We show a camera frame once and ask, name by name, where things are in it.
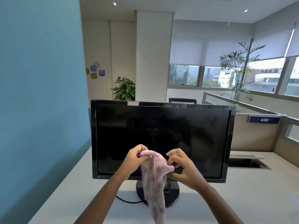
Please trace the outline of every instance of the white desk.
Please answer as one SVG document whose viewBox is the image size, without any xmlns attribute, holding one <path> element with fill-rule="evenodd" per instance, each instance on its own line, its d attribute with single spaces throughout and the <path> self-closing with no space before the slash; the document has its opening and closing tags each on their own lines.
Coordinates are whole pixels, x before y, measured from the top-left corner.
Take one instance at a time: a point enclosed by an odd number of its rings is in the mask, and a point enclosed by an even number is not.
<svg viewBox="0 0 299 224">
<path fill-rule="evenodd" d="M 299 214 L 299 168 L 274 153 L 237 152 L 255 155 L 272 170 L 229 168 L 227 183 L 211 183 L 246 224 L 293 224 L 289 215 Z M 53 192 L 29 224 L 74 223 L 107 180 L 92 179 L 91 148 Z M 136 181 L 125 181 L 118 196 L 139 201 Z M 166 209 L 169 224 L 217 223 L 204 200 L 193 190 L 180 184 L 177 202 Z M 127 204 L 118 199 L 105 224 L 153 224 L 146 205 Z"/>
</svg>

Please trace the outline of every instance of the monitor bezel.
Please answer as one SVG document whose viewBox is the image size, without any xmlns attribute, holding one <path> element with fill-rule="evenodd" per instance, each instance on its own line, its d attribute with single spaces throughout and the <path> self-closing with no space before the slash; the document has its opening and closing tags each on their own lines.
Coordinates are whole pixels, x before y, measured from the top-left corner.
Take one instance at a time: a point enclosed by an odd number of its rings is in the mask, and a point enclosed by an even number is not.
<svg viewBox="0 0 299 224">
<path fill-rule="evenodd" d="M 112 175 L 99 175 L 97 162 L 97 135 L 96 135 L 96 111 L 97 105 L 128 105 L 127 101 L 112 101 L 112 100 L 91 100 L 91 134 L 92 134 L 92 178 L 93 179 L 110 179 Z M 228 162 L 230 155 L 230 147 L 233 138 L 234 123 L 237 112 L 236 106 L 226 105 L 202 105 L 202 104 L 182 104 L 182 103 L 159 103 L 159 102 L 143 102 L 139 101 L 139 106 L 159 106 L 159 107 L 176 107 L 176 108 L 196 108 L 196 109 L 214 109 L 214 110 L 229 110 L 230 119 L 228 125 L 228 135 L 226 137 L 226 147 L 223 156 L 223 165 L 220 178 L 205 178 L 207 182 L 225 183 Z M 128 180 L 141 180 L 141 176 L 130 176 Z"/>
</svg>

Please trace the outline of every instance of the white pillar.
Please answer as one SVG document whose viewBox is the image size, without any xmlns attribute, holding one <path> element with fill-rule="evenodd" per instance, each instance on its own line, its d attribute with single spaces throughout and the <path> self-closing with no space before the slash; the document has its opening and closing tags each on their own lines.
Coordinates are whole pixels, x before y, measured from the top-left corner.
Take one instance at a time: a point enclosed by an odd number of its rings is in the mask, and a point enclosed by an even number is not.
<svg viewBox="0 0 299 224">
<path fill-rule="evenodd" d="M 136 15 L 136 101 L 166 102 L 173 13 Z"/>
</svg>

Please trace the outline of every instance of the white window shade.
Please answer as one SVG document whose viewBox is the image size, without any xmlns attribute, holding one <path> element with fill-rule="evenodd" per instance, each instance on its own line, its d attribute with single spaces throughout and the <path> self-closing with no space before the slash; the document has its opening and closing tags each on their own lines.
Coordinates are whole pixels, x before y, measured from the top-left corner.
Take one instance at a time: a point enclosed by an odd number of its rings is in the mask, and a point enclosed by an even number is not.
<svg viewBox="0 0 299 224">
<path fill-rule="evenodd" d="M 289 49 L 288 49 L 288 53 L 287 53 L 287 57 L 290 56 L 299 56 L 299 19 L 297 21 L 296 24 L 296 28 L 294 30 L 294 34 L 292 37 L 292 41 L 290 43 Z"/>
<path fill-rule="evenodd" d="M 227 23 L 174 20 L 170 63 L 219 66 L 220 56 L 242 47 L 238 42 L 250 42 L 252 23 Z"/>
<path fill-rule="evenodd" d="M 279 10 L 256 22 L 253 47 L 266 45 L 252 55 L 259 59 L 280 58 L 285 55 L 296 18 L 299 2 Z"/>
</svg>

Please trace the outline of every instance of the spotted cloth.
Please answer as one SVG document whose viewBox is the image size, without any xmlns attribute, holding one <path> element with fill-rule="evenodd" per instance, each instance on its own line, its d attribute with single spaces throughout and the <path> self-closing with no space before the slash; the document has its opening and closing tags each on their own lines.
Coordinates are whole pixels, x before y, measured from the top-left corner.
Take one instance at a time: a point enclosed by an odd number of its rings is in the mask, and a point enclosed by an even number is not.
<svg viewBox="0 0 299 224">
<path fill-rule="evenodd" d="M 174 166 L 167 165 L 167 160 L 151 150 L 141 151 L 139 157 L 152 155 L 153 158 L 141 164 L 144 199 L 147 200 L 152 218 L 156 224 L 165 224 L 164 186 L 167 173 L 174 171 Z"/>
</svg>

